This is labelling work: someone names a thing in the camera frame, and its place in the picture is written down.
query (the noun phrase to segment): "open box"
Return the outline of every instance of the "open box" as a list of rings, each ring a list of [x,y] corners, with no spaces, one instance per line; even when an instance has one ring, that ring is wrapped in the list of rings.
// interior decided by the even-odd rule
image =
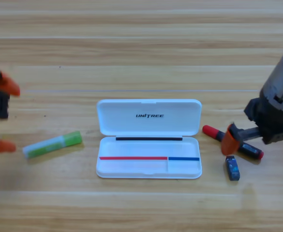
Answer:
[[[97,104],[105,137],[97,174],[103,178],[195,179],[202,166],[198,133],[202,105],[194,99],[120,99]]]

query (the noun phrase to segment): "red stripe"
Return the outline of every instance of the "red stripe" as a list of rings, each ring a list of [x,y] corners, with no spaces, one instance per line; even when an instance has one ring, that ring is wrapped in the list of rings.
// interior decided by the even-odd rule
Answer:
[[[167,160],[167,157],[157,156],[157,157],[145,157],[145,156],[102,156],[100,160]]]

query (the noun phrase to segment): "unitree logo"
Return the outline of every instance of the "unitree logo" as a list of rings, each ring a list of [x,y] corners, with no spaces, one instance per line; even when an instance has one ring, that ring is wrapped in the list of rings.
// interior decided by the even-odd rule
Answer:
[[[144,115],[136,115],[136,117],[150,118],[150,117],[164,117],[164,115],[148,115],[148,114],[144,114]]]

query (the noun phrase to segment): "glue stick cap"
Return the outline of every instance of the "glue stick cap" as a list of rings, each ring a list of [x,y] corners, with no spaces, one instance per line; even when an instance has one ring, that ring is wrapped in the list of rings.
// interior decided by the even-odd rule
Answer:
[[[66,146],[72,146],[75,144],[82,143],[83,139],[79,131],[75,131],[69,134],[65,134],[63,136],[64,142]]]

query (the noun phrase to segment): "black stripe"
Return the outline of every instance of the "black stripe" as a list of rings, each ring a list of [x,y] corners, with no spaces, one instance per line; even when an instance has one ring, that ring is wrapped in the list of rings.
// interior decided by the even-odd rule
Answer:
[[[174,140],[174,141],[182,141],[182,137],[116,137],[116,140]]]

